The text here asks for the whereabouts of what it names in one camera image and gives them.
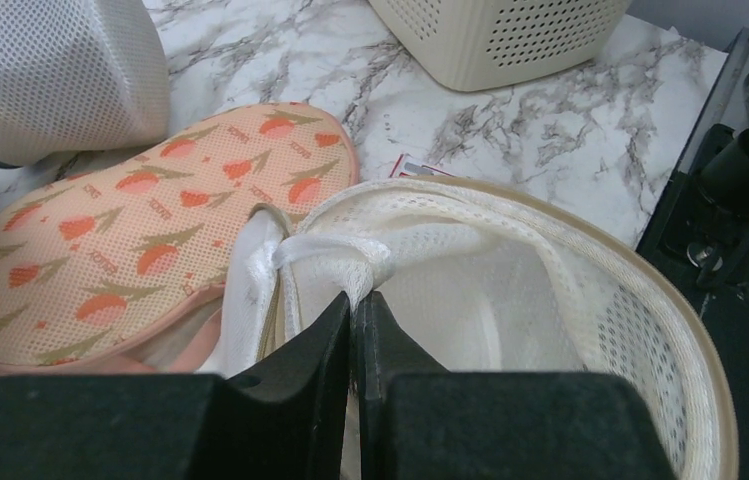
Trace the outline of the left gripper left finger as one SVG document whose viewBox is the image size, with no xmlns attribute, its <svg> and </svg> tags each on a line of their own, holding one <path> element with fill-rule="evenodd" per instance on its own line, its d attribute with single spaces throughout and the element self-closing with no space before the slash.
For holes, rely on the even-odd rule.
<svg viewBox="0 0 749 480">
<path fill-rule="evenodd" d="M 350 303 L 215 374 L 0 378 L 0 479 L 336 479 Z"/>
</svg>

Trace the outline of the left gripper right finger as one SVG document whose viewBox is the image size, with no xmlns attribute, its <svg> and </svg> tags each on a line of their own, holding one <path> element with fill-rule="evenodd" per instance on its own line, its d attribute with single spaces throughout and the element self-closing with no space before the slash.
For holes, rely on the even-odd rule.
<svg viewBox="0 0 749 480">
<path fill-rule="evenodd" d="M 591 372 L 451 372 L 369 294 L 355 313 L 365 479 L 671 479 L 641 396 Z"/>
</svg>

